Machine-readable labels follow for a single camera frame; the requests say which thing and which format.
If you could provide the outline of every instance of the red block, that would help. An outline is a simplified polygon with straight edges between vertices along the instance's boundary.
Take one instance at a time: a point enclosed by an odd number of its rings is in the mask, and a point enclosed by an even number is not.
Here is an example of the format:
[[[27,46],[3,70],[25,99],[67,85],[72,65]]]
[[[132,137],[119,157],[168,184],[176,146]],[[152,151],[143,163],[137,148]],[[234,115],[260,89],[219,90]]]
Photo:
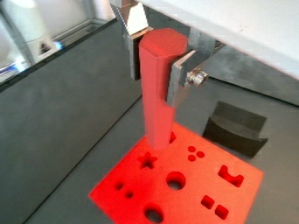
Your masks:
[[[168,146],[174,108],[166,103],[171,64],[186,52],[187,38],[172,29],[148,31],[139,44],[144,129],[155,149]]]
[[[164,150],[141,139],[91,199],[116,224],[244,223],[263,172],[176,123],[172,133]]]

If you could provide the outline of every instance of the star-shaped hole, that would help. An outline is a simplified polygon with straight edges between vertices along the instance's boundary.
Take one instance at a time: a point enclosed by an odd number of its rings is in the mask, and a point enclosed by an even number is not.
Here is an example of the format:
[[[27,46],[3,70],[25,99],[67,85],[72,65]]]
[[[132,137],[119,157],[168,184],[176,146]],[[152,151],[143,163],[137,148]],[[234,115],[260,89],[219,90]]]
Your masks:
[[[141,163],[140,168],[144,169],[147,167],[150,169],[154,169],[155,160],[158,160],[158,157],[152,157],[151,153],[147,152],[141,157],[137,158],[137,161]]]

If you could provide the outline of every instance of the circular hole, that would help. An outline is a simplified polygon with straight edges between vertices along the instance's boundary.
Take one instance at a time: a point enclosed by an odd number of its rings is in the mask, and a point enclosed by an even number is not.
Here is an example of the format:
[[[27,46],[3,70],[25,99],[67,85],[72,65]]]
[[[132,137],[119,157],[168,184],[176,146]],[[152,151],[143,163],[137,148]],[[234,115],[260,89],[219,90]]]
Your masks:
[[[195,152],[195,151],[196,151],[195,147],[194,146],[190,146],[188,147],[188,152]]]
[[[191,162],[194,162],[194,161],[196,160],[196,157],[195,157],[194,155],[190,155],[190,156],[188,156],[188,160],[190,160]]]
[[[133,196],[135,196],[135,195],[133,195],[133,193],[132,193],[132,192],[127,192],[127,193],[125,193],[125,197],[127,197],[128,199],[132,199],[132,198],[133,198]]]
[[[198,158],[204,158],[204,153],[203,153],[203,151],[198,151],[196,156],[198,156]]]
[[[162,208],[155,205],[150,204],[146,207],[144,210],[144,217],[152,222],[152,223],[163,223],[164,221],[164,214]]]
[[[120,191],[124,187],[124,184],[123,183],[116,183],[116,189]]]
[[[178,171],[171,172],[166,178],[167,185],[176,191],[182,190],[186,185],[186,177]]]

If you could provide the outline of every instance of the red peg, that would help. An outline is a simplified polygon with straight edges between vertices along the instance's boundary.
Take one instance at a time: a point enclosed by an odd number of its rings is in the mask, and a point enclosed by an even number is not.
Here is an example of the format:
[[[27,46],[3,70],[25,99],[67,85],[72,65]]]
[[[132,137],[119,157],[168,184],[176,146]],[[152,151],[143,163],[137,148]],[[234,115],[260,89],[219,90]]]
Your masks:
[[[186,52],[188,39],[172,29],[148,31],[139,45],[144,130],[154,149],[167,148],[175,110],[166,102],[171,64]]]

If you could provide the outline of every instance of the black surface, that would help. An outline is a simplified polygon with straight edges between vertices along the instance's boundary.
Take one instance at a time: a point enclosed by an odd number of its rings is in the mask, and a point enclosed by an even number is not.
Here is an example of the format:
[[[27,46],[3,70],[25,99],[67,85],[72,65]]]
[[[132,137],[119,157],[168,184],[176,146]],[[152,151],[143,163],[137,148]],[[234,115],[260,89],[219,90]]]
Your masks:
[[[267,142],[266,138],[259,138],[266,120],[262,115],[219,101],[203,136],[252,158]]]
[[[266,176],[247,217],[247,224],[296,224],[299,220],[299,108],[220,81],[210,80],[203,89],[191,89],[176,112],[176,120],[202,134],[218,101],[236,105],[267,117],[260,136],[268,138],[252,159],[232,150]],[[129,109],[115,127],[60,184],[25,224],[108,224],[88,198],[89,191],[105,177],[144,134],[141,101]]]
[[[0,223],[23,223],[140,96],[113,23],[0,94]]]

